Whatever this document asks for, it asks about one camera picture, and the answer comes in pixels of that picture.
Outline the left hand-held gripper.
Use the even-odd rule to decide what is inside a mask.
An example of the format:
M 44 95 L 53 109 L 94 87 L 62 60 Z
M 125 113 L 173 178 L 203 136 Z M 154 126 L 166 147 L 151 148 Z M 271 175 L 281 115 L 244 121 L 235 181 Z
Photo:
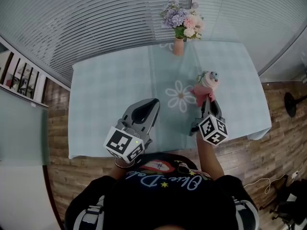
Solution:
M 144 99 L 129 106 L 124 120 L 132 121 L 132 128 L 123 119 L 112 126 L 104 141 L 104 148 L 115 158 L 132 163 L 152 142 L 148 135 L 160 110 L 157 98 Z

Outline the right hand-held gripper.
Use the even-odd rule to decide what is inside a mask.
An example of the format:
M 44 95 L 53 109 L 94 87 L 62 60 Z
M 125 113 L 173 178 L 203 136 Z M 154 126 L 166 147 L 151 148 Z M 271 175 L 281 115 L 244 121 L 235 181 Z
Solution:
M 196 118 L 191 124 L 189 136 L 194 136 L 200 132 L 202 139 L 214 146 L 221 144 L 228 139 L 228 132 L 224 122 L 215 116 L 222 116 L 222 111 L 217 100 L 204 101 L 201 106 L 201 117 Z

